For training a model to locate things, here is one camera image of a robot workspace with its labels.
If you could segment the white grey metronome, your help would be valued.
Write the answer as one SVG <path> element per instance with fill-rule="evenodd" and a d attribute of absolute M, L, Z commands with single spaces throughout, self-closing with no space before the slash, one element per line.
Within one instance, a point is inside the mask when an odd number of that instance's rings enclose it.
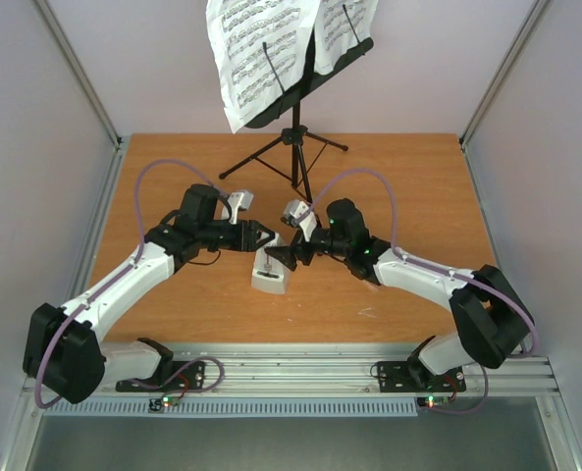
<path fill-rule="evenodd" d="M 290 270 L 280 261 L 268 255 L 269 246 L 282 246 L 285 242 L 279 234 L 255 252 L 251 273 L 251 287 L 268 294 L 283 295 L 287 292 Z"/>

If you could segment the black tripod music stand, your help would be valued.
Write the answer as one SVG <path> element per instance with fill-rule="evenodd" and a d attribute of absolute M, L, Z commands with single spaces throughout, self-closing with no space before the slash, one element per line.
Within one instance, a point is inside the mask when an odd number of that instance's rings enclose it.
<path fill-rule="evenodd" d="M 242 129 L 258 130 L 269 126 L 274 121 L 280 119 L 285 113 L 291 113 L 291 123 L 288 127 L 282 129 L 278 136 L 262 148 L 253 152 L 243 160 L 234 164 L 229 169 L 220 174 L 221 179 L 237 172 L 242 167 L 251 162 L 262 163 L 263 154 L 278 145 L 285 145 L 291 148 L 291 169 L 285 173 L 284 177 L 290 182 L 291 187 L 306 199 L 312 197 L 311 185 L 309 182 L 309 172 L 312 168 L 307 163 L 304 156 L 304 141 L 307 138 L 316 140 L 324 147 L 332 146 L 341 151 L 347 151 L 348 147 L 342 143 L 336 143 L 329 138 L 318 135 L 308 129 L 301 121 L 301 103 L 317 88 L 321 87 L 327 81 L 331 80 L 337 74 L 364 56 L 374 46 L 374 41 L 370 36 L 363 40 L 359 45 L 349 49 L 336 63 L 334 70 L 326 75 L 319 75 L 314 71 L 315 63 L 315 34 L 314 27 L 309 39 L 309 45 L 306 52 L 304 74 L 300 81 L 286 91 L 283 96 L 277 99 L 274 104 L 266 108 L 256 118 L 249 122 Z"/>

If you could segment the clear plastic metronome cover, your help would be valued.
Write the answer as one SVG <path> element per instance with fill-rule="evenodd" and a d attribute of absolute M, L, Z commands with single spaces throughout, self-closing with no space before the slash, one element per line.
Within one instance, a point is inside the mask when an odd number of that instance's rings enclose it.
<path fill-rule="evenodd" d="M 362 283 L 372 292 L 379 292 L 381 289 L 381 285 L 371 278 L 363 280 Z"/>

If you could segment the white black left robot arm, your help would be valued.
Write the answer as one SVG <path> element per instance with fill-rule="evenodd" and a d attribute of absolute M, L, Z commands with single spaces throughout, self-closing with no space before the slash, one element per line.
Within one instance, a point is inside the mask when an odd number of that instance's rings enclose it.
<path fill-rule="evenodd" d="M 35 380 L 33 398 L 41 409 L 48 388 L 57 399 L 76 404 L 103 384 L 128 381 L 162 391 L 175 380 L 174 354 L 163 344 L 140 338 L 119 348 L 104 340 L 135 304 L 174 276 L 200 251 L 257 252 L 274 231 L 240 212 L 253 196 L 243 190 L 228 196 L 209 185 L 194 184 L 179 208 L 143 234 L 134 252 L 103 280 L 59 307 L 49 303 L 31 315 L 23 370 Z"/>

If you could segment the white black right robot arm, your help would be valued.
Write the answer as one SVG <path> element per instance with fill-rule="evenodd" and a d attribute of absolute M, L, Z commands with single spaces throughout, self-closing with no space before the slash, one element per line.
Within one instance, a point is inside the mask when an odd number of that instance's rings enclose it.
<path fill-rule="evenodd" d="M 296 229 L 295 236 L 288 245 L 266 248 L 266 254 L 290 270 L 309 265 L 316 255 L 331 256 L 361 281 L 402 289 L 445 308 L 454 333 L 425 340 L 409 356 L 410 380 L 418 388 L 430 389 L 447 371 L 472 363 L 497 369 L 525 338 L 536 335 L 531 314 L 498 268 L 456 269 L 414 256 L 371 235 L 347 198 L 330 203 L 326 214 L 323 226 L 304 202 L 290 202 L 283 220 Z"/>

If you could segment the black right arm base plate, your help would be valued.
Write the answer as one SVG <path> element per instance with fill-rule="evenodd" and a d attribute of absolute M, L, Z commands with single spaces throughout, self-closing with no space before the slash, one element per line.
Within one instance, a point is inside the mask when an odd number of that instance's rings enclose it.
<path fill-rule="evenodd" d="M 444 375 L 431 376 L 418 385 L 410 375 L 405 361 L 378 361 L 369 370 L 378 382 L 381 393 L 463 393 L 466 391 L 461 368 L 448 370 Z"/>

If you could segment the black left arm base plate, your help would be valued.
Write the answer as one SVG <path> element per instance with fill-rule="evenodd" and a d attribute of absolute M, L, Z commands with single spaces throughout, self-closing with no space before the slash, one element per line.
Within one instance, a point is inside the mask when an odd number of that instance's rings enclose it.
<path fill-rule="evenodd" d="M 206 361 L 175 361 L 165 379 L 153 377 L 135 381 L 120 381 L 118 393 L 177 393 L 199 392 L 206 386 Z"/>

